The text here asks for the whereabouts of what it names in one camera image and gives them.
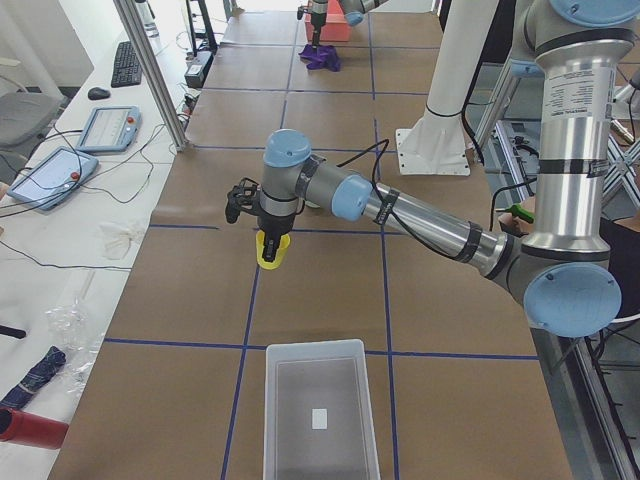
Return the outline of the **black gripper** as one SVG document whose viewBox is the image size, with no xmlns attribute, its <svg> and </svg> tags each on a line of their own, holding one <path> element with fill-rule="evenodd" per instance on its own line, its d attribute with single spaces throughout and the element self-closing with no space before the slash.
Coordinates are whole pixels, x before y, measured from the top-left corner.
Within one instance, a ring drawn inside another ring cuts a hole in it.
<svg viewBox="0 0 640 480">
<path fill-rule="evenodd" d="M 281 237 L 292 230 L 294 221 L 294 214 L 278 216 L 266 211 L 260 213 L 258 226 L 263 234 L 261 258 L 266 263 L 273 263 L 276 260 Z"/>
<path fill-rule="evenodd" d="M 312 47 L 317 48 L 320 45 L 321 29 L 326 24 L 327 4 L 311 3 L 310 4 L 310 23 L 314 27 L 312 34 Z"/>
</svg>

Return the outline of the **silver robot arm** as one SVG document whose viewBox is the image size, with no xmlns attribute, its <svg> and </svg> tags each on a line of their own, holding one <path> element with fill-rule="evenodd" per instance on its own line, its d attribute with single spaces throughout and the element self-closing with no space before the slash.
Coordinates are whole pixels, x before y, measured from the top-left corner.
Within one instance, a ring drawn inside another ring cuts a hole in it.
<svg viewBox="0 0 640 480">
<path fill-rule="evenodd" d="M 544 76 L 533 229 L 493 233 L 375 178 L 329 164 L 296 130 L 268 139 L 251 208 L 257 261 L 278 265 L 298 209 L 311 202 L 335 217 L 368 217 L 428 250 L 474 266 L 523 308 L 529 323 L 562 337 L 623 320 L 629 298 L 610 271 L 600 234 L 608 168 L 609 106 L 617 63 L 633 44 L 635 1 L 523 1 L 513 52 Z"/>
<path fill-rule="evenodd" d="M 386 0 L 339 0 L 338 5 L 346 23 L 355 26 L 360 23 L 364 15 L 371 10 L 386 3 Z M 310 44 L 316 48 L 320 45 L 322 29 L 327 25 L 329 15 L 329 2 L 327 0 L 311 0 L 306 6 L 298 8 L 298 19 L 301 20 L 305 14 L 310 16 L 311 40 Z"/>
</svg>

